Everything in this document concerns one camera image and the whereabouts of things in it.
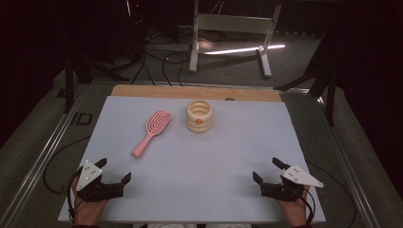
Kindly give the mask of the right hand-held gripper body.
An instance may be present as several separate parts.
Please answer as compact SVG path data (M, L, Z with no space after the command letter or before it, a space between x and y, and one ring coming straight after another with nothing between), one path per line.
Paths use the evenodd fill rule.
M282 183L273 184L260 180L260 194L263 197L296 201L303 195L306 186L319 188L323 186L320 180L297 165L278 164L278 168L282 171L280 175Z

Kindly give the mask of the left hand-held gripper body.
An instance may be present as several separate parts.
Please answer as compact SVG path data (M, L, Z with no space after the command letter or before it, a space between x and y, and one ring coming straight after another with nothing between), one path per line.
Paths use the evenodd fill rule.
M86 161L82 167L76 186L78 197L85 202L97 202L122 197L124 187L121 183L102 183L103 168L98 168L95 163Z

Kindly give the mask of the pink hairbrush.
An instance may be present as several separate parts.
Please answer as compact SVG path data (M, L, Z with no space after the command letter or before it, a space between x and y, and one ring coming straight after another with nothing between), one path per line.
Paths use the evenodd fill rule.
M151 139L161 134L166 129L170 121L171 115L168 112L163 110L154 112L146 123L145 137L134 148L134 150L131 152L131 155L135 158L140 158Z

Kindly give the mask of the cream ribbed holder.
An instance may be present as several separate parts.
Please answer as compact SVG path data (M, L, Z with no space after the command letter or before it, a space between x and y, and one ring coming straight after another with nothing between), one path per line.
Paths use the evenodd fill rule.
M204 100L194 100L186 107L185 123L194 133L205 133L213 124L213 107Z

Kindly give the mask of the person's right hand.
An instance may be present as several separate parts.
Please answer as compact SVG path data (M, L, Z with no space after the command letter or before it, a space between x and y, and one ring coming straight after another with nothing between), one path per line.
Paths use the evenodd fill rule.
M303 201L307 198L310 187L305 186L304 189L305 191L303 192L302 199L295 201L283 201L277 199L277 204L291 227L309 224L306 218L307 206Z

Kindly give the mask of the person's left hand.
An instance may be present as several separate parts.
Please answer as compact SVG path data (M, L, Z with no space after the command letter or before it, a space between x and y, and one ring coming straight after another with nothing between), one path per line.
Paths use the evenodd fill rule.
M74 219L73 224L98 225L101 216L106 208L108 200L97 202L85 202L78 197L76 186L78 177L75 177L71 183L71 189L74 194Z

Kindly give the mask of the white board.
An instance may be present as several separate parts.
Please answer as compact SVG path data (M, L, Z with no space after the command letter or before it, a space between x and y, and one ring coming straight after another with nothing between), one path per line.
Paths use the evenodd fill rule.
M283 215L260 194L253 173L278 183L272 163L307 166L286 104L215 101L213 125L205 133L185 125L186 99L110 96L83 158L106 158L103 181L131 173L124 195L111 200L103 219L122 223L272 223ZM171 115L140 158L131 155L146 135L150 116Z

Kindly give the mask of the black tripod stand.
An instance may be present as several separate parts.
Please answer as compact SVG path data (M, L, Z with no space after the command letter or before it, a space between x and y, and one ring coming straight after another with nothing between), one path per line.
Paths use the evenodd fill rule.
M88 70L88 66L94 67L100 70L107 77L116 80L126 82L127 78L124 78L100 63L85 56L84 53L80 53L73 47L69 47L65 54L65 91L63 97L66 100L65 113L68 113L74 104L74 79L76 76L81 84L90 84L93 77Z
M308 94L311 97L319 98L324 91L327 91L325 118L330 126L334 125L333 111L336 93L336 76L333 67L335 66L337 55L334 54L334 50L329 36L324 34L303 74L290 83L275 87L275 90L286 91L314 79Z

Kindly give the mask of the white metal stand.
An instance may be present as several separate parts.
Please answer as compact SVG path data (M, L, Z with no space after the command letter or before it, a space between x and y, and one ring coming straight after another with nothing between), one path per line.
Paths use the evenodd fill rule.
M275 4L275 9L271 18L245 17L234 15L216 15L199 12L199 0L194 0L193 16L193 43L191 47L189 72L198 71L199 59L199 31L201 29L214 31L244 32L264 34L265 40L262 45L254 47L259 56L263 76L270 78L272 70L269 65L268 49L271 43L278 17L281 11L281 5Z

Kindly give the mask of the aluminium rail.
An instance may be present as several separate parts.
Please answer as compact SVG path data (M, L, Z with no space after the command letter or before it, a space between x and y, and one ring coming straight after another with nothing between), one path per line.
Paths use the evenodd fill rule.
M71 122L79 103L83 99L83 96L88 91L88 88L89 85L80 85L76 93L73 95L74 101L70 110L62 116L61 120L49 137L46 145L24 177L9 206L0 217L0 228L11 228L13 223L18 219L21 211L29 199L30 194L35 188L38 180L40 180L46 164L49 162L50 157L55 152L60 140L62 140L69 123Z
M341 139L339 138L336 129L333 126L330 126L327 118L325 117L325 103L323 102L323 99L321 97L314 98L314 101L319 110L322 121L325 123L329 131L332 144L335 147L338 163L347 182L347 185L349 186L355 208L361 215L366 228L379 228L379 223L374 214L374 210L368 201L358 175L354 171L354 168L348 159L346 150L342 145Z

